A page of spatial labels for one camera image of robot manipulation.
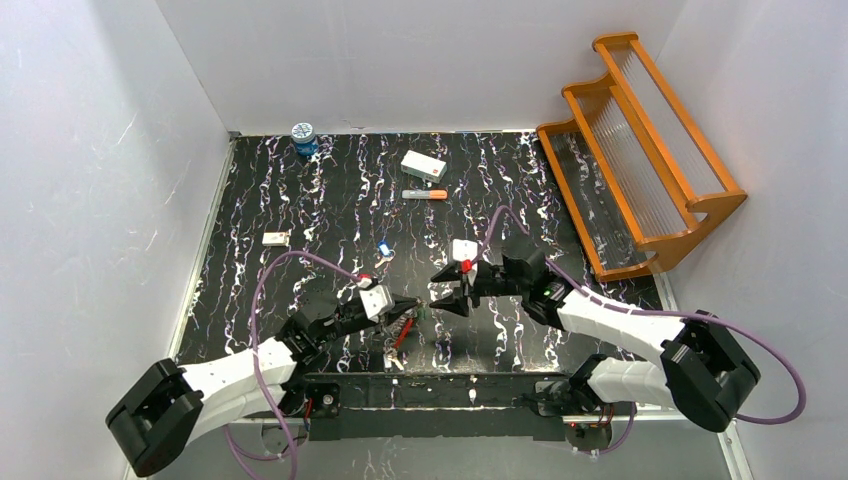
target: orange wooden rack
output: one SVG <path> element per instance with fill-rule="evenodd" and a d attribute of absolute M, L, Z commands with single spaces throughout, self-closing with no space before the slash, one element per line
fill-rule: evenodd
<path fill-rule="evenodd" d="M 676 266 L 747 198 L 633 32 L 593 42 L 608 71 L 564 87 L 574 117 L 536 131 L 599 281 Z M 563 175 L 554 135 L 584 137 L 644 261 L 607 266 Z"/>

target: cable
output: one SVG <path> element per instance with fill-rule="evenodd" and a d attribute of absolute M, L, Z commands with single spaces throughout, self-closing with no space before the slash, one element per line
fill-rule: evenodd
<path fill-rule="evenodd" d="M 615 416 L 615 404 L 612 404 L 612 405 L 610 405 L 610 414 L 607 417 L 607 421 L 604 423 L 603 426 L 606 427 L 607 425 L 609 425 L 610 422 L 612 422 L 612 417 L 614 417 L 614 416 Z"/>
<path fill-rule="evenodd" d="M 303 428 L 306 429 L 306 433 L 309 433 L 309 414 L 312 413 L 312 399 L 309 399 L 309 403 L 306 405 L 306 413 L 303 414 Z"/>
<path fill-rule="evenodd" d="M 622 433 L 621 436 L 618 437 L 618 440 L 616 440 L 615 443 L 613 443 L 609 447 L 601 449 L 601 450 L 597 450 L 598 455 L 604 455 L 606 453 L 612 453 L 615 449 L 622 446 L 624 444 L 624 441 L 627 440 L 627 437 L 630 436 L 630 430 L 633 429 L 633 423 L 635 422 L 635 420 L 636 420 L 636 404 L 631 403 L 630 404 L 630 418 L 627 419 L 627 426 L 624 428 L 624 433 Z"/>
<path fill-rule="evenodd" d="M 286 457 L 289 456 L 289 452 L 287 452 L 287 450 L 289 448 L 288 445 L 286 445 L 283 448 L 283 450 L 276 455 L 259 455 L 257 453 L 248 452 L 243 447 L 241 447 L 239 444 L 237 444 L 235 442 L 235 440 L 232 439 L 232 433 L 230 432 L 230 426 L 229 425 L 224 425 L 224 436 L 227 437 L 227 443 L 232 443 L 232 446 L 230 447 L 231 451 L 235 450 L 236 452 L 238 452 L 242 456 L 247 457 L 251 460 L 258 460 L 260 462 L 270 462 L 270 461 L 273 461 L 273 460 L 280 460 L 280 459 L 283 459 L 283 458 L 286 458 Z M 294 437 L 294 440 L 297 441 L 298 439 L 306 439 L 306 438 L 307 438 L 306 435 L 301 435 L 301 436 Z"/>
<path fill-rule="evenodd" d="M 518 228 L 521 230 L 522 233 L 524 233 L 525 235 L 530 234 L 530 232 L 527 231 L 527 228 L 525 228 L 524 225 L 521 223 L 521 220 L 518 218 L 518 216 L 515 214 L 515 212 L 513 212 L 512 209 L 510 209 L 508 206 L 501 205 L 500 207 L 497 208 L 497 210 L 495 210 L 495 214 L 492 216 L 491 220 L 489 221 L 489 228 L 486 231 L 486 236 L 483 239 L 483 243 L 480 245 L 479 253 L 474 258 L 474 260 L 471 261 L 472 264 L 476 263 L 478 260 L 480 260 L 480 257 L 482 256 L 483 251 L 485 251 L 486 248 L 489 246 L 489 243 L 492 241 L 492 236 L 494 235 L 494 230 L 495 230 L 495 227 L 497 225 L 497 221 L 504 212 L 509 213 L 510 217 L 512 217 L 512 219 L 515 221 L 515 223 L 517 224 Z M 771 346 L 767 341 L 763 340 L 762 338 L 755 335 L 754 333 L 749 332 L 748 330 L 746 330 L 742 327 L 738 327 L 736 325 L 728 323 L 727 321 L 722 320 L 720 318 L 711 317 L 711 316 L 700 314 L 700 313 L 679 312 L 679 311 L 671 311 L 671 310 L 634 310 L 634 309 L 628 309 L 628 308 L 620 307 L 618 305 L 605 303 L 602 300 L 603 297 L 600 297 L 599 295 L 592 292 L 588 288 L 577 283 L 570 275 L 565 273 L 565 271 L 562 268 L 560 268 L 559 265 L 555 264 L 550 259 L 546 259 L 545 263 L 548 265 L 548 267 L 551 270 L 556 272 L 558 275 L 563 277 L 569 284 L 571 284 L 571 286 L 574 287 L 575 290 L 580 292 L 582 295 L 588 297 L 589 300 L 592 303 L 599 305 L 603 308 L 606 308 L 607 310 L 612 310 L 612 311 L 618 312 L 618 313 L 626 313 L 626 314 L 636 315 L 636 316 L 641 316 L 641 317 L 683 317 L 683 318 L 688 318 L 688 319 L 692 319 L 692 320 L 698 320 L 698 321 L 701 321 L 701 322 L 713 323 L 715 325 L 725 327 L 728 330 L 732 330 L 732 331 L 742 335 L 743 337 L 745 337 L 748 340 L 751 340 L 752 342 L 756 343 L 757 345 L 762 347 L 763 350 L 765 350 L 769 354 L 771 354 L 778 362 L 780 362 L 781 365 L 783 365 L 783 367 L 786 369 L 786 371 L 792 377 L 792 381 L 795 382 L 795 388 L 798 391 L 798 403 L 795 405 L 795 408 L 790 413 L 783 415 L 783 416 L 780 416 L 780 417 L 760 418 L 760 417 L 752 417 L 752 416 L 749 416 L 749 415 L 737 414 L 736 418 L 738 418 L 739 420 L 742 420 L 744 422 L 749 422 L 749 423 L 755 423 L 755 424 L 759 424 L 759 425 L 779 425 L 779 424 L 782 424 L 782 423 L 787 423 L 787 422 L 791 422 L 792 420 L 795 420 L 796 418 L 798 418 L 801 415 L 801 413 L 806 408 L 806 406 L 807 406 L 807 388 L 804 385 L 804 381 L 801 379 L 801 374 L 798 373 L 798 370 L 795 369 L 795 367 L 792 365 L 792 363 L 789 361 L 789 359 L 786 358 L 786 356 L 784 356 L 782 353 L 777 351 L 777 349 L 775 349 L 773 346 Z"/>
<path fill-rule="evenodd" d="M 262 395 L 265 397 L 265 400 L 268 401 L 268 406 L 271 407 L 271 411 L 274 413 L 274 416 L 277 418 L 277 421 L 280 422 L 280 427 L 283 430 L 283 433 L 286 436 L 286 441 L 288 442 L 288 447 L 291 448 L 289 455 L 291 456 L 291 473 L 289 473 L 289 480 L 295 480 L 297 477 L 297 442 L 295 442 L 294 438 L 292 438 L 291 431 L 289 430 L 288 425 L 286 424 L 285 418 L 283 416 L 283 412 L 280 411 L 280 408 L 277 406 L 277 403 L 274 401 L 274 397 L 271 395 L 271 392 L 268 390 L 268 385 L 265 383 L 265 379 L 262 378 L 262 369 L 259 367 L 259 330 L 256 327 L 256 310 L 259 304 L 259 296 L 262 294 L 262 289 L 265 286 L 265 282 L 268 281 L 268 277 L 271 276 L 271 273 L 274 269 L 280 265 L 284 260 L 289 257 L 302 257 L 307 260 L 310 260 L 319 265 L 323 265 L 330 270 L 333 270 L 337 274 L 347 277 L 353 282 L 359 281 L 359 277 L 354 275 L 353 273 L 344 270 L 343 268 L 330 263 L 323 258 L 314 255 L 309 252 L 304 252 L 301 250 L 290 250 L 288 252 L 283 253 L 278 256 L 271 262 L 262 273 L 262 276 L 259 278 L 259 283 L 256 285 L 256 291 L 253 293 L 253 301 L 250 305 L 250 341 L 251 348 L 253 350 L 253 373 L 256 376 L 256 382 L 259 384 L 259 389 L 262 390 Z M 233 452 L 233 456 L 236 457 L 239 465 L 241 465 L 242 469 L 245 473 L 250 476 L 250 478 L 254 480 L 262 480 L 262 477 L 258 476 L 256 472 L 254 472 L 241 458 L 238 453 L 240 451 L 244 451 L 241 447 L 236 446 L 230 435 L 227 435 L 227 443 L 230 445 L 230 451 Z"/>

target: small white box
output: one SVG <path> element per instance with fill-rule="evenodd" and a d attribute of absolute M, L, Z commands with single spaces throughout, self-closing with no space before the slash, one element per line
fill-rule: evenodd
<path fill-rule="evenodd" d="M 262 234 L 262 245 L 266 247 L 288 247 L 289 232 L 265 232 Z"/>
<path fill-rule="evenodd" d="M 439 183 L 445 174 L 445 165 L 445 162 L 441 160 L 410 150 L 406 152 L 403 161 L 400 162 L 400 169 L 403 173 Z"/>

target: white box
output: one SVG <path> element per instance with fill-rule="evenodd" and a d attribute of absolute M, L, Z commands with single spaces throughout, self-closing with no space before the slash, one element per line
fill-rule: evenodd
<path fill-rule="evenodd" d="M 403 161 L 400 162 L 400 169 L 403 173 L 439 183 L 445 174 L 445 165 L 445 162 L 441 160 L 410 150 L 406 152 Z"/>

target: white wall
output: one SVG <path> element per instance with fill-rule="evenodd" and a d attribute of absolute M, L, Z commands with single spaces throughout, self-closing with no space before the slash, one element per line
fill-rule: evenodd
<path fill-rule="evenodd" d="M 766 337 L 809 387 L 798 421 L 741 425 L 754 474 L 844 478 L 848 3 L 690 1 L 658 64 L 751 195 L 672 273 L 674 291 Z M 764 378 L 744 413 L 787 413 L 788 376 L 754 360 Z"/>
<path fill-rule="evenodd" d="M 679 0 L 157 0 L 228 130 L 535 128 L 603 73 L 602 33 L 659 52 Z"/>
<path fill-rule="evenodd" d="M 155 2 L 1 10 L 0 477 L 121 478 L 228 137 Z"/>

